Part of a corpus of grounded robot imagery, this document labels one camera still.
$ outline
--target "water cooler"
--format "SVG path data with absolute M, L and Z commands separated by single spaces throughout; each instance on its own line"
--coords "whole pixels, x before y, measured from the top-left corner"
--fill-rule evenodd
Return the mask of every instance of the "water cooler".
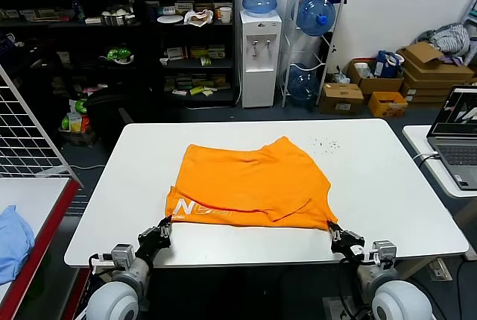
M 282 20 L 242 10 L 240 22 L 242 107 L 273 106 Z

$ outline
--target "laptop screen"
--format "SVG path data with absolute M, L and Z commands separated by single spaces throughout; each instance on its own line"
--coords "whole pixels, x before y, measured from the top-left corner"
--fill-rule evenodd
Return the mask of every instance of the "laptop screen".
M 477 138 L 477 87 L 453 87 L 427 136 Z

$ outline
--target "red table edge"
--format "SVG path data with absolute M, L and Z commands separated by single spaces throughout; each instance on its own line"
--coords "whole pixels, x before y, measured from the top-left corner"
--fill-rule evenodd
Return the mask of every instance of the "red table edge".
M 30 253 L 27 262 L 24 264 L 15 281 L 12 282 L 8 293 L 3 299 L 3 305 L 0 309 L 0 320 L 11 320 L 15 316 L 33 280 L 33 276 L 37 272 L 43 256 L 60 226 L 69 205 L 75 197 L 79 186 L 78 182 L 69 180 L 63 189 L 42 230 L 38 233 L 33 251 Z
M 82 268 L 76 276 L 75 284 L 70 293 L 68 304 L 66 305 L 65 310 L 61 316 L 62 320 L 73 320 L 76 315 L 76 310 L 80 303 L 81 297 L 83 296 L 86 284 L 89 279 L 89 268 Z

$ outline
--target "white table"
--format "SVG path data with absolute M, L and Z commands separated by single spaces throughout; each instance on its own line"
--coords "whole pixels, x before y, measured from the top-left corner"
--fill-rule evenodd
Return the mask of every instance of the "white table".
M 343 228 L 371 247 L 389 239 L 400 259 L 462 254 L 467 241 L 388 124 L 381 119 L 132 124 L 122 132 L 65 254 L 70 266 L 137 236 L 164 217 L 190 144 L 254 150 L 287 136 L 330 180 Z M 331 263 L 324 230 L 174 223 L 155 267 Z
M 405 126 L 402 133 L 409 141 L 417 154 L 430 153 L 434 149 L 427 142 L 427 133 L 431 125 Z M 447 171 L 446 167 L 440 160 L 427 160 L 425 163 L 427 169 L 432 173 L 442 190 L 451 198 L 473 201 L 460 210 L 454 219 L 461 227 L 465 226 L 469 221 L 477 218 L 477 191 L 463 191 L 455 183 L 454 179 Z
M 68 178 L 0 178 L 0 212 L 15 204 L 37 238 L 68 182 Z M 11 284 L 0 285 L 2 306 Z

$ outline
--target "blue cloth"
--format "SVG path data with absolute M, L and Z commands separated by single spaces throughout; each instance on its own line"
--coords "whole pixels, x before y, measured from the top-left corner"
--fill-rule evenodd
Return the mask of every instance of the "blue cloth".
M 35 244 L 30 225 L 8 206 L 0 214 L 0 285 L 16 279 Z

